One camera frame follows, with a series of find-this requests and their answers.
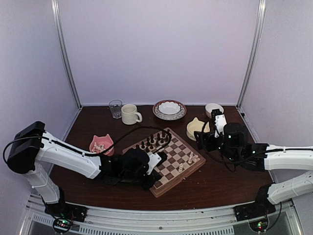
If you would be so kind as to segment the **white chess knight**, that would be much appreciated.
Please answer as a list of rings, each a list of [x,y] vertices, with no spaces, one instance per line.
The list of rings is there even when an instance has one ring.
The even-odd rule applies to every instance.
[[[189,163],[189,164],[192,163],[193,157],[194,157],[194,154],[193,154],[193,152],[191,152],[190,155],[189,155],[189,159],[188,159],[188,163]]]

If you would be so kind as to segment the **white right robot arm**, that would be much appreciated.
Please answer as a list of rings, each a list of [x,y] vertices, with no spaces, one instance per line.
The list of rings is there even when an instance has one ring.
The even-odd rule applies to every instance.
[[[219,151],[227,161],[222,164],[241,166],[250,171],[302,170],[303,174],[287,181],[259,189],[251,212],[261,216],[275,205],[313,190],[313,148],[276,146],[268,143],[248,143],[248,129],[239,123],[228,123],[214,132],[194,132],[198,147],[206,153]]]

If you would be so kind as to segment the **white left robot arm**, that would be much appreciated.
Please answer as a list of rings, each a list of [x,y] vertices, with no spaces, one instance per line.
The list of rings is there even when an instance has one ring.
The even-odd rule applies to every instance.
[[[150,189],[161,179],[155,167],[167,160],[162,149],[147,153],[139,147],[124,154],[107,156],[105,151],[92,153],[63,142],[45,130],[45,124],[36,121],[16,134],[3,150],[2,157],[8,168],[24,175],[46,205],[59,216],[66,217],[70,206],[65,203],[60,187],[53,183],[41,162],[52,163],[77,172],[86,178],[110,185],[138,183]]]

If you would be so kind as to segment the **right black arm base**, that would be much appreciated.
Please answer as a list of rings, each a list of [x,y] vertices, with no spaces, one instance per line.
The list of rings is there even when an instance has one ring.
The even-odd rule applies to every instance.
[[[234,207],[237,221],[254,219],[276,212],[276,207],[269,202],[253,202]]]

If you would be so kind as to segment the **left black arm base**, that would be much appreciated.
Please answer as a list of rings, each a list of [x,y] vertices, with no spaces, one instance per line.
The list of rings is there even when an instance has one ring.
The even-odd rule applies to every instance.
[[[45,213],[51,215],[53,218],[84,222],[87,215],[87,208],[68,203],[45,204]]]

